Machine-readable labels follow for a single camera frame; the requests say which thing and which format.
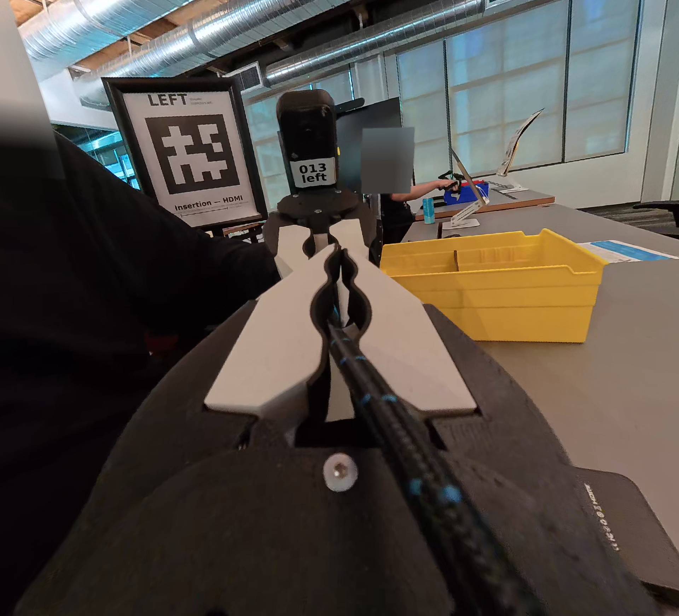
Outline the blue paper sheet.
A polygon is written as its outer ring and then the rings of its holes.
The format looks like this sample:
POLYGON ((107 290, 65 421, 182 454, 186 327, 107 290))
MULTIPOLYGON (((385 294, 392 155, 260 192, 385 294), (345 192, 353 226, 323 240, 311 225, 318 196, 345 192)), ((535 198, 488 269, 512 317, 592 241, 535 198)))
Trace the blue paper sheet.
POLYGON ((579 246, 606 261, 607 264, 678 260, 678 257, 674 255, 614 240, 583 242, 579 246))

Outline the black office chair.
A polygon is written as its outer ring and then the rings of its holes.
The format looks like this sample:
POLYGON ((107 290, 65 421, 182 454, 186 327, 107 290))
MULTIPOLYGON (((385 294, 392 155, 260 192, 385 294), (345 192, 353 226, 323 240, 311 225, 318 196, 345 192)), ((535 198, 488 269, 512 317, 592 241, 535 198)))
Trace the black office chair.
POLYGON ((678 239, 678 200, 642 202, 632 208, 637 227, 678 239))

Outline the framed marker sign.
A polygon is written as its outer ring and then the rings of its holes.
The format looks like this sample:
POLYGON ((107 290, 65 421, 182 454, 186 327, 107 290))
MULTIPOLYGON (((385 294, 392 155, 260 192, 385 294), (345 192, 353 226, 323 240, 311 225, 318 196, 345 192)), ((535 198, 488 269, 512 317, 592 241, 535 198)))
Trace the framed marker sign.
POLYGON ((267 219, 233 79, 107 77, 102 84, 145 194, 193 228, 267 219))

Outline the person's left forearm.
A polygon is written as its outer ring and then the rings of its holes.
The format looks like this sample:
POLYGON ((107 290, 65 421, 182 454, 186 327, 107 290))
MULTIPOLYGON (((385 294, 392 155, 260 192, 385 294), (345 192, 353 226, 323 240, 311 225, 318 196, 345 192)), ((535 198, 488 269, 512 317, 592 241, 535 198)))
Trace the person's left forearm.
POLYGON ((173 340, 186 354, 250 300, 280 281, 265 244, 211 238, 107 171, 54 133, 75 209, 150 351, 173 340))

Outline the small white ceiling vent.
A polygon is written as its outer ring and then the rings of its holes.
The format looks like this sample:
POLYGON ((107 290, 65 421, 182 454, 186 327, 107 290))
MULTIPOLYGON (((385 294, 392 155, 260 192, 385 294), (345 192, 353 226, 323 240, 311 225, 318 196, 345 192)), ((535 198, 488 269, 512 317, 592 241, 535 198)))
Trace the small white ceiling vent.
POLYGON ((255 61, 225 75, 242 94, 257 91, 267 86, 266 72, 261 63, 255 61))

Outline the person's black clothing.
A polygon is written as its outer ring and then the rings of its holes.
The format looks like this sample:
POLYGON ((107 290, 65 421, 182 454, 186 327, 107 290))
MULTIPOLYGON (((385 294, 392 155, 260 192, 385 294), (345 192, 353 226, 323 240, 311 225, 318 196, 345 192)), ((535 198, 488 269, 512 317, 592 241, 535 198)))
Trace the person's black clothing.
POLYGON ((145 341, 165 217, 62 136, 1 177, 1 614, 78 515, 156 373, 145 341))

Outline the black adapter hub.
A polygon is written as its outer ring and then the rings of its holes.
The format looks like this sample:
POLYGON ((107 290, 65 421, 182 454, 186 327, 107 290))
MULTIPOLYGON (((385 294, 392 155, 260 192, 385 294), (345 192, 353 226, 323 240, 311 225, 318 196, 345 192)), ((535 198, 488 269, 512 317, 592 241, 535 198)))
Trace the black adapter hub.
POLYGON ((628 477, 575 468, 598 526, 647 588, 678 603, 678 551, 639 487, 628 477))

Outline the yellow plastic bin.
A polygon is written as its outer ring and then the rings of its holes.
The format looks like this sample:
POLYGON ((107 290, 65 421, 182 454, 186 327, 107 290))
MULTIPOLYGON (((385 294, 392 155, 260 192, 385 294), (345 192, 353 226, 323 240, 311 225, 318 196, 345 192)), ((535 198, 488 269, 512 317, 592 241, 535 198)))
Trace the yellow plastic bin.
POLYGON ((473 340, 582 343, 607 264, 543 229, 389 244, 380 269, 473 340))

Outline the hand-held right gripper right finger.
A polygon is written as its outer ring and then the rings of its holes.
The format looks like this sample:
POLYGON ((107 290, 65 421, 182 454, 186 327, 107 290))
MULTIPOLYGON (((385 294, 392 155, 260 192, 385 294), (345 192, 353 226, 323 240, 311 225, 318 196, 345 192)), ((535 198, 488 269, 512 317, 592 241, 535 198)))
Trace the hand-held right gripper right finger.
POLYGON ((423 413, 472 413, 466 383, 422 302, 355 250, 342 281, 361 354, 402 400, 423 413))

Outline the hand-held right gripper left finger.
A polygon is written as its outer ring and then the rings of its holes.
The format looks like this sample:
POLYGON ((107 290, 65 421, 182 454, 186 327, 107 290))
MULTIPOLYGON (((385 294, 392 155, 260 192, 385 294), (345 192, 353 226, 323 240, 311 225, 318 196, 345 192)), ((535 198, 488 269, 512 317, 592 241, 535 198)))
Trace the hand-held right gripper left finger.
POLYGON ((324 326, 340 265, 331 244, 257 299, 204 399, 209 410, 273 422, 295 444, 309 389, 328 364, 324 326))

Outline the blue plastic bin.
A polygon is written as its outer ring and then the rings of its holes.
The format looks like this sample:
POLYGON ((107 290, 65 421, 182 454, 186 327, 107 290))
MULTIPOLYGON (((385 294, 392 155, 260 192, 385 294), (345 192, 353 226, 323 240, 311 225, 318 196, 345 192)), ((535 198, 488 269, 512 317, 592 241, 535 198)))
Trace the blue plastic bin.
MULTIPOLYGON (((485 180, 475 180, 474 184, 479 194, 484 198, 489 198, 489 183, 485 180)), ((443 200, 446 205, 471 204, 477 201, 473 189, 468 183, 460 183, 460 189, 457 193, 447 189, 444 192, 443 200)))

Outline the silver tilted stand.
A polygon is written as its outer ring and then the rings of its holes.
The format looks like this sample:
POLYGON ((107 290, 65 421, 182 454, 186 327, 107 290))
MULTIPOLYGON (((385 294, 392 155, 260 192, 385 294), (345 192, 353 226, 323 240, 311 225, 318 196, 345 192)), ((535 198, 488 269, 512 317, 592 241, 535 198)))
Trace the silver tilted stand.
POLYGON ((474 182, 473 177, 468 173, 466 168, 464 167, 464 164, 460 160, 459 156, 455 152, 455 150, 450 147, 450 154, 457 165, 458 169, 461 172, 461 175, 465 179, 467 183, 467 187, 471 189, 473 192, 473 195, 475 197, 475 200, 467 205, 463 210, 460 212, 456 213, 454 216, 451 216, 450 220, 447 221, 446 223, 442 224, 442 229, 457 229, 457 228, 463 228, 463 223, 471 219, 471 217, 481 211, 482 209, 485 208, 489 204, 489 199, 487 196, 483 195, 480 192, 480 189, 474 182))

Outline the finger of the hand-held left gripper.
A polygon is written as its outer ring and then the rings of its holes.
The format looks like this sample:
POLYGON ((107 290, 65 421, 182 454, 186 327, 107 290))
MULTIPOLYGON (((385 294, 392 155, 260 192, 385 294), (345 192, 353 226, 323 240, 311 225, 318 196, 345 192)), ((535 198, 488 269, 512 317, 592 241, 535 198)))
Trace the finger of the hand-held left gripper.
POLYGON ((275 263, 281 278, 301 269, 314 256, 314 236, 308 227, 285 225, 278 231, 275 263))
POLYGON ((342 249, 369 258, 369 246, 365 245, 360 220, 341 220, 329 227, 329 237, 342 249))

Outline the wooden table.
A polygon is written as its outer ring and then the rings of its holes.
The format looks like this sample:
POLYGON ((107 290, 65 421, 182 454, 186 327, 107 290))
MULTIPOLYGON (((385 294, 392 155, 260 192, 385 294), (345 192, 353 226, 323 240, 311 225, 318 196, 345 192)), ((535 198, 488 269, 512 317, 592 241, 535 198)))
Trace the wooden table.
MULTIPOLYGON (((490 189, 489 203, 480 208, 478 212, 496 212, 502 210, 512 210, 515 208, 532 207, 537 205, 548 205, 555 202, 554 196, 545 195, 534 190, 514 190, 509 194, 490 189)), ((442 205, 435 204, 435 222, 452 218, 469 207, 473 203, 442 205)))

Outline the frosted window wall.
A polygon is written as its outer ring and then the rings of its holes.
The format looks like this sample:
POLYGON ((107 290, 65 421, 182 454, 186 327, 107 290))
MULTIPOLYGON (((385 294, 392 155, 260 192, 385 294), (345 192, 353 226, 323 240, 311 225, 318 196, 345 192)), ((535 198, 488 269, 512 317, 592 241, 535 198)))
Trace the frosted window wall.
POLYGON ((516 179, 574 207, 637 201, 665 13, 666 0, 556 0, 296 87, 336 102, 398 97, 417 182, 447 169, 450 147, 469 171, 495 171, 542 109, 519 141, 516 179))

